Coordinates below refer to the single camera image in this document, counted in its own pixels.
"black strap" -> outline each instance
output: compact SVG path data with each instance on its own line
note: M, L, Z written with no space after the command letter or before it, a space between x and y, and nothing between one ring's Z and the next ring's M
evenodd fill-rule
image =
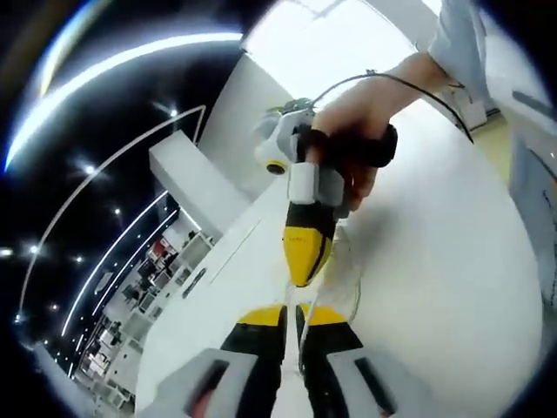
M324 165L336 165L343 159L370 167L385 167L394 158L398 134L394 126L388 125L383 137L372 139L347 131L328 137L322 131L301 129L298 142L298 162L305 161L310 146L323 150Z

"black cable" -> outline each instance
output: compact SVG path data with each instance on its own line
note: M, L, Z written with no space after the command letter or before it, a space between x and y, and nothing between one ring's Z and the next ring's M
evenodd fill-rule
M472 139L472 135L470 134L470 131L468 130L468 128L466 127L466 124L464 123L464 121L462 120L462 118L460 118L459 114L451 107L449 106L447 103L445 103L443 100L441 100L440 98L436 97L435 95L433 95L432 93L430 93L429 91L426 91L420 87L418 87L416 84L412 84L406 80L403 80L402 78L396 77L392 74L386 74L384 72L375 72L375 71L368 71L366 74L359 74L357 76L352 76L349 78L345 78L344 80L341 80L335 84L333 84L331 87L329 87L328 89L326 89L325 91L323 91L321 94L319 94L317 96L317 98L315 98L311 103L310 103L310 109L313 109L313 107L315 106L315 104L321 100L324 96L326 96L328 93L330 93L331 91L333 91L334 89L336 89L337 87L339 87L340 85L344 84L344 83L349 83L351 81L354 80L359 80L361 78L371 78L371 77L383 77L383 78L389 78L391 80L397 81L403 85L405 85L406 87L410 87L411 89L414 89L416 91L419 91L421 94L424 94L426 96L428 96L431 100L434 100L435 102L439 103L440 105L442 105L443 107L445 107L445 109L447 109L448 111L451 112L451 114L454 116L454 118L457 120L457 126L459 128L461 128L464 133L466 134L466 136L468 137L468 140L473 144L473 139Z

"white sleeve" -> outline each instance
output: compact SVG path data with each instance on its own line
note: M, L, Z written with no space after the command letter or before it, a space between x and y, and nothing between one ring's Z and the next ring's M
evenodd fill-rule
M473 13L475 9L468 0L445 0L428 53L451 78L488 97Z

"led light strip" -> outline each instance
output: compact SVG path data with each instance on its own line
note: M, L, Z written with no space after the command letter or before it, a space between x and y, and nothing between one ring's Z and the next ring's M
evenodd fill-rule
M108 288L106 289L106 291L104 292L103 296L101 297L101 299L98 301L97 306L95 307L95 310L93 310L93 316L95 316L95 314L97 313L98 309L101 307L101 305L103 304L103 300L104 298L106 298L106 296L108 295L109 291L112 289L112 287L114 286L114 284L117 282L117 280L120 278L120 276L124 273L125 269L128 267L128 265L131 263L131 261L133 259L135 259L139 252L145 247L145 245L155 236L155 234L164 226L164 224L166 222L168 222L170 220L170 218L172 216L174 216L176 213L178 212L178 209L176 209L173 213L171 213L170 215L168 215L166 217L165 220L163 220L161 222L161 224L159 226L157 226L157 229L155 229L151 235L149 235L149 237L147 237L147 239L143 242L143 244L141 244L138 249L134 252L134 254L131 255L131 257L125 262L124 266L120 269L120 271L118 272L118 274L116 275L116 277L114 279L112 279L111 284L108 286Z
M62 28L52 46L48 49L45 58L41 60L41 80L39 94L43 96L49 90L50 83L57 69L71 52L77 41L95 22L103 9L111 0L94 0L85 2L71 20Z
M23 149L29 142L30 138L44 125L44 123L52 116L54 111L73 93L81 89L93 79L101 74L112 70L119 65L125 64L132 59L152 54L153 52L163 51L170 48L185 46L190 44L204 44L209 42L230 42L239 41L242 37L241 33L222 32L222 33L201 33L197 35L183 35L179 37L168 37L149 44L138 46L127 51L120 52L110 58L94 64L75 76L68 83L62 85L59 89L44 96L31 109L27 118L17 129L17 133L13 138L4 171L8 170L13 158Z
M73 313L76 310L77 304L79 303L79 301L81 300L81 298L83 298L84 296L84 292L85 289L89 286L89 284L91 283L91 280L93 280L93 277L95 276L95 274L97 273L98 269L101 267L101 265L103 265L103 263L106 261L106 259L108 258L109 255L111 255L112 251L114 250L114 248L116 248L116 246L118 245L118 243L125 237L125 235L132 229L132 227L134 225L136 225L138 223L138 221L144 217L144 215L146 213L149 212L149 210L157 204L157 202L159 200L161 200L164 196L166 196L168 194L168 191L165 191L163 193L161 193L155 200L153 200L134 220L133 222L131 222L127 228L125 228L124 232L122 234L120 234L120 236L116 239L116 241L114 241L112 243L112 245L109 247L108 250L106 250L106 253L104 253L103 257L101 258L101 260L97 263L97 265L95 266L95 268L93 269L93 271L91 272L91 274L89 275L89 277L87 278L87 281L85 281L84 286L81 288L81 290L79 291L79 294L77 295L76 299L73 302L73 305L71 306L70 312L68 313L68 316L66 317L66 321L64 323L64 327L62 328L62 333L60 334L62 337L65 336L66 334L66 330L68 329L68 325L70 324L70 320L71 317L73 316Z
M83 340L84 340L84 335L81 334L81 337L79 337L79 341L77 342L76 345L76 351L74 351L74 353L77 353L77 350L79 350L79 347L81 347L81 343L83 342Z
M206 108L207 107L204 104L201 104L197 107L192 107L190 110L183 111L182 113L175 116L174 118L169 118L169 119L165 120L164 122L161 122L160 124L158 124L154 128L151 128L149 131L142 133L137 138L133 139L131 142L124 145L118 151L114 152L111 156L109 156L99 167L97 167L95 169L95 171L93 173L91 173L89 175L89 177L87 177L87 179L84 179L84 181L82 181L79 184L79 186L76 187L76 190L74 190L73 193L70 195L70 197L67 198L67 200L60 206L60 209L58 209L58 212L56 212L56 215L54 215L54 218L52 218L50 220L49 225L44 230L43 236L41 237L40 241L37 244L38 250L31 255L31 260L29 262L29 265L27 266L27 271L25 272L25 278L23 279L21 294L19 296L19 314L17 316L20 319L23 318L23 303L25 302L25 294L27 293L27 286L29 285L29 282L30 282L30 277L31 277L31 273L33 271L33 267L35 266L35 263L37 262L37 256L40 253L41 248L43 248L44 242L46 242L46 239L49 238L49 235L52 232L52 230L54 229L54 226L60 220L60 218L62 218L62 215L64 215L64 213L66 212L68 207L70 207L71 203L76 199L76 197L79 195L79 193L81 193L84 190L84 188L87 187L87 185L102 170L104 170L106 167L108 167L110 164L112 164L114 161L116 161L118 158L120 158L122 155L124 155L126 152L128 152L135 145L139 144L144 139L150 137L150 135L152 135L153 133L155 133L157 131L160 131L165 126L171 125L171 124L179 121L180 119L185 118L186 116L189 116L193 113L199 112L198 123L196 125L195 132L194 132L193 138L192 138L193 143L196 144L198 142L199 131L201 129L201 122L203 121L203 117L204 117Z

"white table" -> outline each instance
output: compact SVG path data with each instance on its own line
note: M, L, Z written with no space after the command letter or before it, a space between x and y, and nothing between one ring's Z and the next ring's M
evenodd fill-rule
M438 112L420 101L393 124L396 158L346 227L365 266L353 329L441 403L494 415L529 378L540 345L527 233L495 170ZM279 180L191 274L207 268L187 300L170 300L144 345L138 410L165 376L219 347L242 314L284 300L286 205Z

